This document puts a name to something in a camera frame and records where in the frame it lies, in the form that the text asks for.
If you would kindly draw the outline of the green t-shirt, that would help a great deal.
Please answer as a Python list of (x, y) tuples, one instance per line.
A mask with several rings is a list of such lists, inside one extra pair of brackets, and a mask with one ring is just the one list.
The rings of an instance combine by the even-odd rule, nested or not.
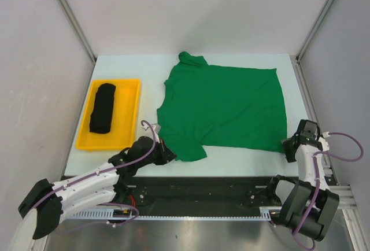
[(179, 160), (201, 160), (207, 146), (282, 152), (287, 116), (275, 69), (210, 65), (187, 52), (178, 59), (157, 118)]

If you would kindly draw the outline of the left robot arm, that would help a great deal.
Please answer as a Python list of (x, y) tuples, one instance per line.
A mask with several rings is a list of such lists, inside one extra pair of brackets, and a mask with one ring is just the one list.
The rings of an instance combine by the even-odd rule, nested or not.
[(35, 183), (18, 207), (21, 217), (36, 209), (36, 227), (32, 239), (51, 234), (68, 217), (103, 203), (120, 205), (129, 195), (126, 181), (138, 169), (149, 164), (165, 165), (176, 158), (162, 139), (140, 137), (107, 162), (90, 171), (62, 180), (47, 179)]

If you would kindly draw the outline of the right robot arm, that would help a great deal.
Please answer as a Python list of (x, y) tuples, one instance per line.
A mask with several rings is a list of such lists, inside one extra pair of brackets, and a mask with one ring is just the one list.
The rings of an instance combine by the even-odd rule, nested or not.
[(311, 132), (296, 132), (283, 142), (286, 158), (298, 164), (298, 179), (282, 175), (272, 178), (267, 200), (282, 205), (280, 212), (271, 216), (278, 226), (321, 241), (339, 206), (339, 195), (330, 191), (324, 177), (322, 155), (329, 149), (328, 142)]

